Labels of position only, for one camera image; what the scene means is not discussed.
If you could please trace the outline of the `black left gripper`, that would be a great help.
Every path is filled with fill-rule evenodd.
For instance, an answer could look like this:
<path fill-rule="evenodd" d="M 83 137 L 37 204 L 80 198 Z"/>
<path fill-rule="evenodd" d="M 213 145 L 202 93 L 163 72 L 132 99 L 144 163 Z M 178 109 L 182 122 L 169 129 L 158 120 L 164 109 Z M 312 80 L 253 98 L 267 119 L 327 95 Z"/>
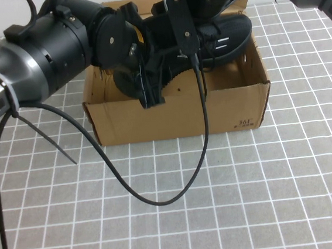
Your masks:
<path fill-rule="evenodd" d="M 139 73 L 136 75 L 137 95 L 144 109 L 165 103 L 162 96 L 162 67 L 146 68 L 146 64 L 154 59 L 157 53 L 166 52 L 177 46 L 169 15 L 155 15 L 142 19 L 138 7 L 128 2 L 118 8 L 126 23 L 134 30 L 135 40 L 140 55 Z"/>

